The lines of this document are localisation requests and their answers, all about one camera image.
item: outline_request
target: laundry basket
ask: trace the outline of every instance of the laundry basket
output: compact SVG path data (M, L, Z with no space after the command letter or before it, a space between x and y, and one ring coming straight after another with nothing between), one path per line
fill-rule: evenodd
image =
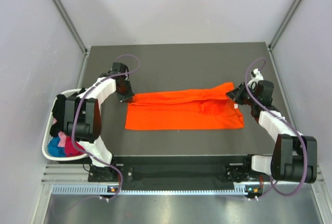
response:
M80 89L74 89L74 90L68 90L68 91L64 91L61 94L65 95L66 97L71 96L73 93L79 92ZM53 105L52 105L52 109L54 107L54 104L56 102L57 99L54 100ZM46 131L44 134L44 140L43 140L43 146L41 148L44 156L49 159L49 160L53 160L53 161L73 161L73 160L78 160L81 158L85 158L88 155L87 154L82 154L79 156L73 156L73 157L65 157L65 158L59 158L59 157L53 157L50 153L48 153L48 144L50 143L50 141L52 140L52 136L50 135L50 129L51 126L53 125L53 115L52 115L52 110L50 113L50 116L48 117L48 122L47 122L47 126L46 126Z

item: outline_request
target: white backdrop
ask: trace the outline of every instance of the white backdrop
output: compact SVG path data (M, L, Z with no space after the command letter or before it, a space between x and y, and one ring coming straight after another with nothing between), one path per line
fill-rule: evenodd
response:
M275 48L300 131L316 137L332 193L332 0L303 0Z
M293 0L61 0L86 46L271 42Z
M29 223L45 169L42 140L55 96L83 54L51 0L0 1L1 223Z

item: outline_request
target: purple cable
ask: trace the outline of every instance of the purple cable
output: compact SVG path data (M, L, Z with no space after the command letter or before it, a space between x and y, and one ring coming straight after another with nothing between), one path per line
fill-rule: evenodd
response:
M261 102L258 101L258 99L256 99L253 94L251 93L249 87L248 87L248 75L252 69L252 67L259 61L263 60L264 61L264 64L263 66L260 68L262 69L265 64L266 64L266 59L265 58L258 58L256 59L252 64L250 64L250 66L248 67L247 71L245 72L245 78L244 78L244 85L245 85L245 88L248 92L248 94L250 95L250 97L264 110L264 111L267 111L269 114L271 114L272 116L278 118L277 115L275 115L273 112L271 112L269 109L267 109L265 106L263 106L263 104ZM308 157L307 157L307 150L306 150L306 145L305 145L305 142L303 140L303 138L301 137L301 135L298 133L298 131L291 125L289 124L286 120L284 119L280 119L281 122L283 122L285 125L287 125L295 134L296 136L298 137L298 139L300 140L300 143L301 143L301 146L302 146L302 151L303 151L303 174L302 174L302 178L301 178L301 181L299 183L299 185L291 192L291 193L283 193L283 192L280 192L277 188L276 188L276 184L278 183L278 181L276 181L274 184L272 183L273 182L273 178L270 177L270 182L271 182L271 187L278 193L278 194L281 194L285 197L291 197L293 195L295 195L303 186L303 184L305 183L305 180L306 180L306 176L307 176L307 169L308 169Z
M133 58L135 58L135 59L138 61L138 66L137 66L137 68L134 69L134 70L132 70L132 71L125 72L125 73L119 73L119 74L115 74L115 75L110 75L110 76L108 76L108 77L102 79L102 80L101 80L99 83L97 83L95 86L98 86L99 84L103 83L104 81L106 81L106 80L108 80L108 79L112 79L112 78L117 77L117 76L129 75L129 74L135 73L135 72L140 68L140 66L141 66L141 62L140 62L140 60L139 60L136 56L134 56L133 54L123 54L123 55L120 55L119 57L117 57L117 58L115 59L114 62L116 62L117 60L119 60L119 59L122 58L122 57L133 57ZM79 147L77 147L76 142L75 142L75 131L76 131L76 126L77 126L77 120L78 120L79 111L80 111L80 109L81 109L81 107L82 107L82 104L83 104L84 99L89 95L89 93L91 93L91 92L95 89L95 86L94 86L94 87L91 87L88 91L86 91L85 94L83 95L83 97L81 98L81 100L80 100L79 103L78 103L77 110L76 110L76 114L75 114L75 118L74 118L74 124L73 124L73 131L72 131L72 144L73 144L74 148L75 148L76 150L78 150L79 152L85 153L85 154L87 154L87 155L93 157L93 159L95 159L97 162L100 162L100 163L102 163L103 165L110 167L111 169L115 170L115 171L119 174L119 176L120 176L119 189L115 192L115 194L114 194L111 198L109 198L110 200L113 200L113 199L119 194L119 192L121 191L121 188L122 188L123 175L122 175L121 171L120 171L118 168L116 168L115 166L113 166L113 165L111 165L111 164L108 164L108 163L105 163L104 161L102 161L102 160L96 158L93 154L89 153L88 151L80 149ZM92 195L92 196L88 196L88 197L86 197L86 198L83 198L82 200L78 201L78 202L75 203L73 206L71 206L68 210L66 210L65 213L63 213L63 214L60 215L60 216L56 216L56 215L54 214L54 209L53 209L53 206L52 206L52 213L53 213L53 215L54 215L55 218L57 218L57 219L61 219L65 214L67 214L69 211L71 211L74 207L76 207L77 205L81 204L81 203L84 202L85 200L88 200L88 199L91 199L91 198L99 198L99 197L96 196L96 195Z

